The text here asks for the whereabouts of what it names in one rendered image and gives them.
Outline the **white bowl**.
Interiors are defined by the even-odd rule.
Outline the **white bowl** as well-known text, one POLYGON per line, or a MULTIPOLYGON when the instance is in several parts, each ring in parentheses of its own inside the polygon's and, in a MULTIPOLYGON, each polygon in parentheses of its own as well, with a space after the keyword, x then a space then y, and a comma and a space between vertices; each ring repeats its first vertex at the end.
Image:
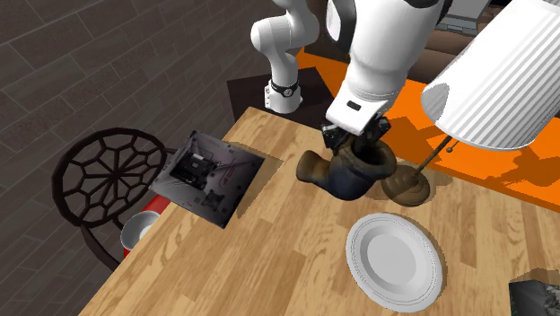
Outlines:
POLYGON ((152 210, 133 215, 121 230, 120 241, 122 246, 126 250, 132 250, 159 217, 160 214, 152 210))

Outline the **table lamp with white shade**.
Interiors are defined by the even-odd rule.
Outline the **table lamp with white shade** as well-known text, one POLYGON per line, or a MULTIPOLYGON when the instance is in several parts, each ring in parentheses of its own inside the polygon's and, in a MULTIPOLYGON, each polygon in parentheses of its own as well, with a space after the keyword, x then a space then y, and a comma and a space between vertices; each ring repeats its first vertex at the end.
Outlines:
POLYGON ((506 152, 560 119, 560 0, 511 0, 430 83, 420 104, 445 138, 506 152))

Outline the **dark robot stand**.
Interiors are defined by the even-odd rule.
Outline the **dark robot stand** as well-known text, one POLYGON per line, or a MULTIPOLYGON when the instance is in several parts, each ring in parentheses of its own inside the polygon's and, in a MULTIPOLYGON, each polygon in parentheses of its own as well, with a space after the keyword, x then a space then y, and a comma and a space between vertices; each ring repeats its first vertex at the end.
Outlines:
POLYGON ((264 88, 270 79, 271 74, 267 74, 226 82, 234 120, 237 121, 248 107, 253 107, 308 127, 320 129, 320 124, 325 121, 326 111, 334 97, 318 70, 315 67, 308 67, 299 71, 302 103, 296 111, 288 114, 276 113, 265 107, 264 88))

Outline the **grey flat printed box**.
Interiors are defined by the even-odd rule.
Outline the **grey flat printed box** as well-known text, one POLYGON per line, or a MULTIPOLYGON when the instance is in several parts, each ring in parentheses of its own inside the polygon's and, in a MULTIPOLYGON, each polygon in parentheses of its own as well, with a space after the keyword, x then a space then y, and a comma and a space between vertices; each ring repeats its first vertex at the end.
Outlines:
POLYGON ((150 190, 225 228, 265 159, 193 131, 150 190))

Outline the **orange rug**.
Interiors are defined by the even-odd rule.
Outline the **orange rug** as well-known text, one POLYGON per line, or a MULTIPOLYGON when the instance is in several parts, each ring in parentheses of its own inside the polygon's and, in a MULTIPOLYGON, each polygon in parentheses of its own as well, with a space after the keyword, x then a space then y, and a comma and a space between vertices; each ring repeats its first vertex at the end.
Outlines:
MULTIPOLYGON (((422 162, 445 138, 424 114, 424 84, 408 80, 388 112, 390 131, 382 138, 396 156, 422 162)), ((480 186, 560 212, 560 118, 552 118, 529 146, 517 151, 488 151, 451 141, 428 164, 480 186)))

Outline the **brown and blue boot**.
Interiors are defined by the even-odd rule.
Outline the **brown and blue boot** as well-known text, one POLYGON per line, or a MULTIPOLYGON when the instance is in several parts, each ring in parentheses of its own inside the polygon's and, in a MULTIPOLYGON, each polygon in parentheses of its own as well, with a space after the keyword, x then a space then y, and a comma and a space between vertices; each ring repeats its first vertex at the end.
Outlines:
POLYGON ((383 180, 397 169, 392 150, 381 140, 366 141, 355 152, 355 136, 350 136, 330 161, 311 150, 303 153, 296 168, 296 177, 325 189, 335 198, 356 200, 363 196, 376 180, 383 180))

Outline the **white plate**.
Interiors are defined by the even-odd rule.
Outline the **white plate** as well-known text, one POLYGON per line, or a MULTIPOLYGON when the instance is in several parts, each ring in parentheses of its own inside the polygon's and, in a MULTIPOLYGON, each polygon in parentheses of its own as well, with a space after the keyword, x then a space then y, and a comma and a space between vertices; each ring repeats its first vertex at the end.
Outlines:
POLYGON ((346 263, 359 288, 394 312, 420 312, 442 291, 443 264, 426 234, 400 215, 360 218, 346 238, 346 263))

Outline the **dark grey patterned object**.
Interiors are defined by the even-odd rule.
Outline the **dark grey patterned object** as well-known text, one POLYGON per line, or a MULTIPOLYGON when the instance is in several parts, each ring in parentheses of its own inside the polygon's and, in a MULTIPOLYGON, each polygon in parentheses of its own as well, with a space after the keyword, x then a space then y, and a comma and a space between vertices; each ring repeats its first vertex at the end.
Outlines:
POLYGON ((538 280, 509 284, 511 316, 560 316, 560 285, 538 280))

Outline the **brown furniture piece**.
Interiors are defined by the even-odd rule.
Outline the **brown furniture piece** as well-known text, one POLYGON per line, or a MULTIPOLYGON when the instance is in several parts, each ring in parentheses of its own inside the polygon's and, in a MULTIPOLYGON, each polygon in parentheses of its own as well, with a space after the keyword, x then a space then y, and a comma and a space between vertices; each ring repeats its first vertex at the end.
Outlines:
MULTIPOLYGON (((482 31, 510 2, 491 0, 477 19, 477 31, 482 31)), ((433 30, 407 78, 419 83, 430 83, 474 38, 474 35, 456 31, 433 30)))

